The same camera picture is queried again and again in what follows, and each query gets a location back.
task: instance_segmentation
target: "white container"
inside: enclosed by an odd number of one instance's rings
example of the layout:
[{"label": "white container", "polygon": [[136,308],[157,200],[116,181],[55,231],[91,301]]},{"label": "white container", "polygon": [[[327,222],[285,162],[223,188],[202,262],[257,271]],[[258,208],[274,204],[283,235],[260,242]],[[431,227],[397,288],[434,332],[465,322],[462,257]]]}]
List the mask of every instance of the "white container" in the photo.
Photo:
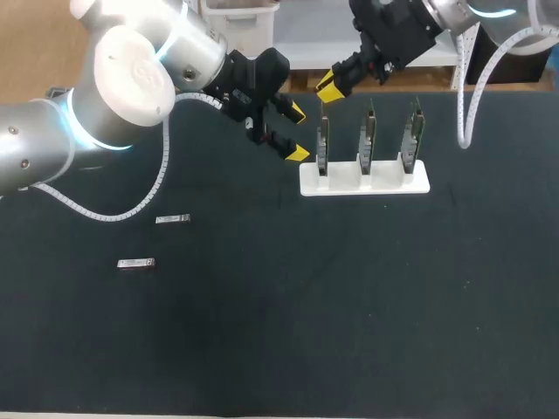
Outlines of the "white container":
[{"label": "white container", "polygon": [[212,9],[202,0],[204,20],[227,39],[227,51],[256,57],[273,44],[273,17],[280,5],[250,9]]}]

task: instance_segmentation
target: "black mat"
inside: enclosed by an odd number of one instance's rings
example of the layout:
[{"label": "black mat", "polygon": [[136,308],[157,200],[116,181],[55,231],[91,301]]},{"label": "black mat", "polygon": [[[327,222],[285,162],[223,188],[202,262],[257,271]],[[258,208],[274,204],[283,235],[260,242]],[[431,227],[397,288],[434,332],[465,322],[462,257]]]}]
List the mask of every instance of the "black mat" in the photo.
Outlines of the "black mat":
[{"label": "black mat", "polygon": [[[330,109],[352,160],[365,104]],[[410,95],[375,95],[393,158]],[[35,190],[0,201],[0,410],[220,416],[559,416],[559,97],[488,94],[474,144],[426,94],[428,196],[303,198],[298,168],[199,104],[154,202],[117,224]],[[276,127],[314,150],[309,121]],[[161,140],[56,186],[139,202]],[[192,224],[155,226],[188,212]],[[120,258],[157,269],[122,273]]]}]

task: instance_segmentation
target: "small metal part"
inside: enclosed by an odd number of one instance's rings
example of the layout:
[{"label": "small metal part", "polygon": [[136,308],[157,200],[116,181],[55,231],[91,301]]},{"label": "small metal part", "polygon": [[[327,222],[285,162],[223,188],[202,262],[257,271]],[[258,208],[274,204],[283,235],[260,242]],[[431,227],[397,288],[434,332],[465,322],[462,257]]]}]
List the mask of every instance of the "small metal part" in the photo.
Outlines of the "small metal part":
[{"label": "small metal part", "polygon": [[186,81],[192,81],[196,78],[196,72],[192,69],[184,70],[183,77]]},{"label": "small metal part", "polygon": [[190,214],[183,214],[181,216],[159,216],[156,218],[155,223],[190,223]]},{"label": "small metal part", "polygon": [[330,122],[322,116],[321,125],[317,130],[316,163],[320,176],[328,176],[328,142],[330,138]]},{"label": "small metal part", "polygon": [[359,139],[359,165],[362,175],[370,175],[370,165],[373,162],[376,137],[375,109],[371,102],[365,121],[361,126],[361,138]]},{"label": "small metal part", "polygon": [[155,268],[155,259],[122,259],[117,264],[119,269],[147,269]]},{"label": "small metal part", "polygon": [[63,94],[66,94],[70,92],[70,89],[66,89],[64,87],[51,87],[48,92],[45,94],[45,97],[47,99],[54,99],[57,98],[58,96],[62,96]]},{"label": "small metal part", "polygon": [[411,103],[411,109],[412,113],[405,125],[401,149],[404,172],[407,175],[411,175],[416,166],[425,126],[425,118],[418,98]]}]

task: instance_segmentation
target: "cable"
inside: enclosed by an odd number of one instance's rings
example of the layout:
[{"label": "cable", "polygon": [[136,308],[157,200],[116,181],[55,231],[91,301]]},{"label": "cable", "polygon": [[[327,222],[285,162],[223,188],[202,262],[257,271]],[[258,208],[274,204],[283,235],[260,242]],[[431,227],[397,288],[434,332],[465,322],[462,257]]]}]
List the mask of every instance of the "cable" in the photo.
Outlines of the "cable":
[{"label": "cable", "polygon": [[538,17],[538,3],[537,0],[528,0],[528,14],[530,17],[530,24],[534,31],[541,31],[542,24],[540,24],[540,19]]},{"label": "cable", "polygon": [[[530,19],[533,22],[537,22],[537,19]],[[502,58],[513,49],[518,43],[526,38],[532,37],[534,35],[541,35],[546,38],[559,38],[559,29],[551,26],[543,26],[539,30],[535,30],[532,27],[523,29],[522,31],[516,32],[512,37],[510,37],[503,45],[501,45],[493,56],[487,62],[486,67],[480,75],[478,83],[473,91],[472,101],[470,102],[470,108],[468,111],[467,121],[466,121],[466,131],[464,131],[464,84],[465,84],[465,53],[464,53],[464,41],[460,36],[457,38],[457,46],[459,49],[459,72],[460,72],[460,87],[458,94],[458,128],[459,128],[459,145],[463,148],[469,148],[472,144],[473,128],[475,125],[475,118],[478,113],[478,108],[480,106],[481,96],[487,86],[489,78],[495,67],[500,63]]]},{"label": "cable", "polygon": [[[179,94],[178,96],[176,96],[175,103],[178,103],[182,100],[201,100],[202,102],[205,102],[208,105],[215,107],[217,110],[220,110],[221,106],[223,105],[219,100],[216,100],[211,96],[208,96],[203,93]],[[54,198],[61,201],[64,205],[70,207],[72,210],[79,212],[82,216],[87,216],[89,218],[92,218],[93,220],[101,221],[103,223],[116,223],[119,221],[126,220],[131,216],[135,216],[141,210],[143,210],[146,207],[146,205],[149,204],[149,202],[154,198],[155,194],[157,193],[157,191],[162,185],[163,178],[165,177],[165,172],[167,172],[168,165],[169,165],[169,116],[167,116],[167,118],[165,118],[165,120],[163,121],[163,157],[162,157],[161,168],[159,169],[159,173],[157,174],[157,177],[155,179],[154,186],[148,192],[147,196],[143,200],[141,200],[141,202],[138,205],[133,207],[130,211],[127,211],[123,214],[119,214],[117,216],[103,216],[101,214],[92,212],[89,209],[85,209],[81,205],[72,201],[67,196],[62,195],[55,188],[48,186],[44,183],[33,185],[33,188],[40,189],[43,192],[49,194],[50,196],[53,196]]]},{"label": "cable", "polygon": [[466,139],[464,138],[464,85],[466,84],[466,55],[464,53],[464,36],[459,35],[456,38],[458,47],[458,144],[462,148],[468,148]]}]

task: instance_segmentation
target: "white holder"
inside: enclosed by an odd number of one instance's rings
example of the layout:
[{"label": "white holder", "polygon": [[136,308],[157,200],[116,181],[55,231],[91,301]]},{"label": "white holder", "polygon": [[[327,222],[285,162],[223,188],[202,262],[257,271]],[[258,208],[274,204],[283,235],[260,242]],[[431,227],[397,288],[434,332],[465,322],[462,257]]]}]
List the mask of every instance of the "white holder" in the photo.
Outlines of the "white holder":
[{"label": "white holder", "polygon": [[412,175],[404,172],[401,154],[392,161],[371,162],[370,175],[362,175],[356,161],[328,163],[328,176],[320,176],[318,164],[300,165],[300,192],[303,196],[427,194],[431,190],[422,161],[416,161]]}]

